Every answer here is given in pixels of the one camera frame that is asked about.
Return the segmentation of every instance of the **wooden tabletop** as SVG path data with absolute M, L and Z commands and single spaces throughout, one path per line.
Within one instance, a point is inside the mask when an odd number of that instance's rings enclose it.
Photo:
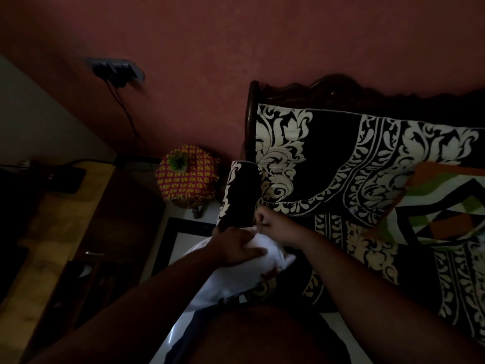
M 26 235 L 29 249 L 14 284 L 0 305 L 0 362 L 16 364 L 27 347 L 65 264 L 74 257 L 114 171 L 82 162 L 86 176 L 76 194 L 46 192 Z

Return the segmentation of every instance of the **electrical outlet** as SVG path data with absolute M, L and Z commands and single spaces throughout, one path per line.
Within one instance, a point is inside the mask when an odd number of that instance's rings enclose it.
M 84 60 L 97 77 L 109 80 L 115 87 L 124 87 L 130 80 L 145 81 L 142 69 L 131 60 L 90 57 Z

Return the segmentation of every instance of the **metal handle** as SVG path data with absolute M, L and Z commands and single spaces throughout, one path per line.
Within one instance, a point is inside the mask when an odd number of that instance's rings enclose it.
M 104 253 L 94 253 L 92 251 L 87 251 L 85 254 L 92 255 L 94 257 L 102 257 L 104 255 Z

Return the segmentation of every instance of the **pink wall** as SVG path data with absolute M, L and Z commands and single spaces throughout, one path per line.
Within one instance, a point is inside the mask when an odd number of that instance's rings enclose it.
M 0 0 L 0 53 L 116 150 L 132 136 L 81 58 L 134 60 L 122 90 L 151 154 L 239 154 L 249 82 L 335 72 L 385 93 L 485 85 L 484 0 Z

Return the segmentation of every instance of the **wooden cabinet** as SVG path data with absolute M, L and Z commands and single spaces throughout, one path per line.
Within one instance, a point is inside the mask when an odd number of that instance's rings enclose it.
M 106 308 L 139 281 L 163 212 L 160 197 L 115 170 L 21 362 Z

